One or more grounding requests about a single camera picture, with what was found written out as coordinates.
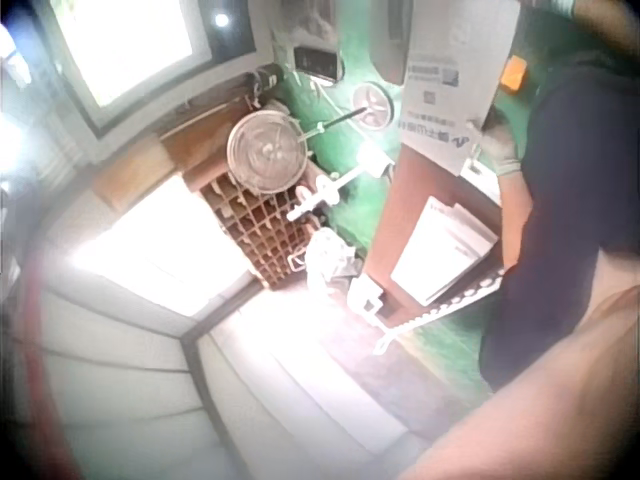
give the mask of ceiling light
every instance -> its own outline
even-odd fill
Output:
[[[229,16],[225,13],[218,13],[213,17],[213,21],[217,27],[224,28],[229,25]]]

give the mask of wooden board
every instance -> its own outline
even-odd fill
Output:
[[[124,214],[169,178],[175,166],[155,135],[143,138],[93,181],[93,191]]]

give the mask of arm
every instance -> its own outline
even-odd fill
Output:
[[[640,22],[624,0],[521,0],[575,20],[611,47],[640,56]]]
[[[608,297],[401,480],[608,478],[637,426],[639,295]]]
[[[502,259],[505,270],[518,263],[522,231],[533,208],[533,200],[522,172],[498,177],[502,201]]]
[[[495,108],[489,112],[481,132],[473,123],[469,128],[479,137],[480,148],[491,158],[502,201],[502,260],[505,270],[518,263],[522,231],[533,208],[517,156],[516,143],[506,117]]]

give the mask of round metal lid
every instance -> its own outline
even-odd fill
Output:
[[[231,131],[227,161],[233,176],[255,193],[277,193],[294,185],[307,165],[303,132],[288,115],[260,110]]]

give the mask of paper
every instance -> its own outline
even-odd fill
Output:
[[[465,124],[489,112],[519,13],[516,0],[414,3],[402,143],[460,174],[477,140]]]
[[[391,279],[429,305],[484,258],[498,237],[459,205],[429,198]]]

